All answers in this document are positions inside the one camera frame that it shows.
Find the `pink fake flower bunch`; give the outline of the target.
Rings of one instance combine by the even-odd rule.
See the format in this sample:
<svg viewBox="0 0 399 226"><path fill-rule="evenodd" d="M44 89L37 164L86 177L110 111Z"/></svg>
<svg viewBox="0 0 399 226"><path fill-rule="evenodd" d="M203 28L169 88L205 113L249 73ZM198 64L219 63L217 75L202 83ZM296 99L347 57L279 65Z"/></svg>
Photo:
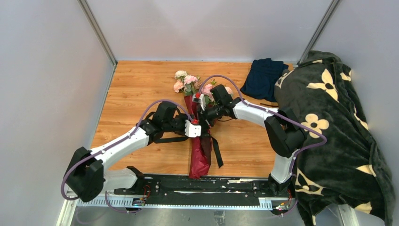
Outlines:
<svg viewBox="0 0 399 226"><path fill-rule="evenodd" d="M202 81L199 76L189 75L183 70L177 71L174 78L176 79L176 83L173 85L175 93L183 93L185 96L192 96L199 92L205 95L207 104L215 104L215 99L210 92L210 90L217 85L215 80L201 87Z"/></svg>

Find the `black printed ribbon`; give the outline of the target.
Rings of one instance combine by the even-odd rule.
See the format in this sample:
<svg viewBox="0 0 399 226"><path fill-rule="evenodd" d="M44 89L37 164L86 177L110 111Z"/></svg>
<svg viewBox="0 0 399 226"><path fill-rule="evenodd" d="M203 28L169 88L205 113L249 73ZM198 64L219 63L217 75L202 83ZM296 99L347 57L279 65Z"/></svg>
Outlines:
<svg viewBox="0 0 399 226"><path fill-rule="evenodd" d="M212 141L212 152L215 154L216 158L216 163L218 168L221 168L224 165L223 158L220 152L220 147L218 141L211 135L210 131L207 130L202 136L200 137L205 137L206 135L210 135L211 141ZM190 137L187 137L186 135L180 136L180 137L170 137L170 138L159 138L154 141L156 144L161 144L161 143L176 143L176 142L183 142L188 139L191 139Z"/></svg>

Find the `maroon wrapping paper sheet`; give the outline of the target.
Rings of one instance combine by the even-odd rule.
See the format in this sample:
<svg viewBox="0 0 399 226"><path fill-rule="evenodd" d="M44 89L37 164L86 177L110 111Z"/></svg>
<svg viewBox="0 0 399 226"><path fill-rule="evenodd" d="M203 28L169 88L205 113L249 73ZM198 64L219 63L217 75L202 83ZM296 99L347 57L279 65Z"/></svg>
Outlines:
<svg viewBox="0 0 399 226"><path fill-rule="evenodd" d="M184 101L189 114L193 115L193 119L198 120L198 109L201 109L201 107L193 102L192 96L185 96ZM199 179L202 176L207 176L212 162L210 135L191 138L191 148L189 178Z"/></svg>

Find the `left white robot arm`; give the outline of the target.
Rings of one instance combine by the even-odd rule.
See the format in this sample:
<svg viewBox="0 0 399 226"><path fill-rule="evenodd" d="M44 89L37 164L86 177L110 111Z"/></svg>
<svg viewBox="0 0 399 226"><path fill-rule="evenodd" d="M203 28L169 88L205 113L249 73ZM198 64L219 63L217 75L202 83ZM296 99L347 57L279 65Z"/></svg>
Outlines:
<svg viewBox="0 0 399 226"><path fill-rule="evenodd" d="M180 104L169 99L155 101L128 132L92 149L76 149L61 182L61 195L65 200L89 202L100 193L119 188L140 194L144 181L133 167L110 167L138 149L164 141L165 133L175 133L186 140L198 137L200 129L198 121Z"/></svg>

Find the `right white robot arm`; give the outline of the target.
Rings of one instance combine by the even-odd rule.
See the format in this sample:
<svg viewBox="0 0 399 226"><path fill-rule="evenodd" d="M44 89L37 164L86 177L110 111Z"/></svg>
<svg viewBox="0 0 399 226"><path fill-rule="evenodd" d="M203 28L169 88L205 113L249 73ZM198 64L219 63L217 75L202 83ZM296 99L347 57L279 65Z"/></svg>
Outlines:
<svg viewBox="0 0 399 226"><path fill-rule="evenodd" d="M197 116L202 129L213 127L215 121L223 116L245 120L265 128L275 152L266 189L274 196L282 196L291 183L295 155L305 141L305 132L296 122L295 114L289 108L265 108L242 97L233 98L222 85L212 88L211 94L215 100L212 106L206 104L203 94L196 93L192 98L197 105Z"/></svg>

